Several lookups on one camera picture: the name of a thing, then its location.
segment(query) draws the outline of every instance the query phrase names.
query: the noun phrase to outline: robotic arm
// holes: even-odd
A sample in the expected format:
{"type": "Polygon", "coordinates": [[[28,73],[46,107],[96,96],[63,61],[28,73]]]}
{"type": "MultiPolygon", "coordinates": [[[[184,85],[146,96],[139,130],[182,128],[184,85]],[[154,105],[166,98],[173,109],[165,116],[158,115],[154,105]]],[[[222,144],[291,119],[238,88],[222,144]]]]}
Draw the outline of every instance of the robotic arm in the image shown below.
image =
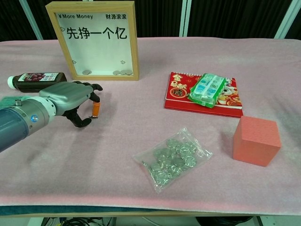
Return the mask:
{"type": "Polygon", "coordinates": [[[0,109],[0,152],[45,127],[56,115],[65,116],[76,127],[87,126],[91,119],[82,120],[77,109],[88,99],[100,102],[94,90],[102,89],[87,82],[60,82],[41,90],[38,97],[0,109]]]}

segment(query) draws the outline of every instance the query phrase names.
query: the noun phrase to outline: bottle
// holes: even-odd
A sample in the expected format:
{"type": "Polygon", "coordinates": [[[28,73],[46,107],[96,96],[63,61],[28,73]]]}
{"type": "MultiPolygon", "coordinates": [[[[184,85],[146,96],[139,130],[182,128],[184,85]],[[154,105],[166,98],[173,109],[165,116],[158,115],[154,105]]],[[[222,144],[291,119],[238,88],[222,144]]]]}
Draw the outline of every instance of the bottle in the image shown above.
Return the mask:
{"type": "Polygon", "coordinates": [[[10,76],[8,78],[8,86],[23,93],[34,93],[62,81],[67,81],[65,74],[62,72],[24,73],[18,76],[10,76]]]}

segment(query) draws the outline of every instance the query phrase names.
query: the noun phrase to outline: green package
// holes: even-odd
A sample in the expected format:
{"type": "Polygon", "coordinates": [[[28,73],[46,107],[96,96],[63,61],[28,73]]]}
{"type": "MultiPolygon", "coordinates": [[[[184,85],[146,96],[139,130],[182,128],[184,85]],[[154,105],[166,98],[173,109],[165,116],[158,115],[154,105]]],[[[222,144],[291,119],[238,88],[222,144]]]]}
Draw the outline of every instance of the green package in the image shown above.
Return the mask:
{"type": "Polygon", "coordinates": [[[199,105],[213,108],[226,82],[223,77],[205,73],[192,87],[188,99],[199,105]]]}

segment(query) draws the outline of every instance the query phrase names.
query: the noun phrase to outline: red book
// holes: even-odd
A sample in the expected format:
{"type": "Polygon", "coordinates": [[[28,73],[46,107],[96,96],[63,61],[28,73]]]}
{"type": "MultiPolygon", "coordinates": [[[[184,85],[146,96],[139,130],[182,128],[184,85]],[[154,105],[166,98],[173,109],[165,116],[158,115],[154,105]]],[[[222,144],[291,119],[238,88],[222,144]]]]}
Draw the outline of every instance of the red book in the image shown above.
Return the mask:
{"type": "Polygon", "coordinates": [[[171,72],[165,97],[165,108],[216,114],[240,118],[243,115],[236,80],[227,79],[224,91],[213,108],[204,107],[188,99],[191,88],[202,75],[171,72]]]}

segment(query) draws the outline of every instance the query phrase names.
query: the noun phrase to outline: photo frame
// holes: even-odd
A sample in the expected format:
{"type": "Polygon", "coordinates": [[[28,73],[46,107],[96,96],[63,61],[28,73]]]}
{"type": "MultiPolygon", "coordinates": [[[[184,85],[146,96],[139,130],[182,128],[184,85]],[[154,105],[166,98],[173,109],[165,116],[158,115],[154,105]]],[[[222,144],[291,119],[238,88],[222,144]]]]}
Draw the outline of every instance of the photo frame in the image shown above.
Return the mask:
{"type": "Polygon", "coordinates": [[[134,1],[46,5],[74,80],[139,80],[134,1]]]}

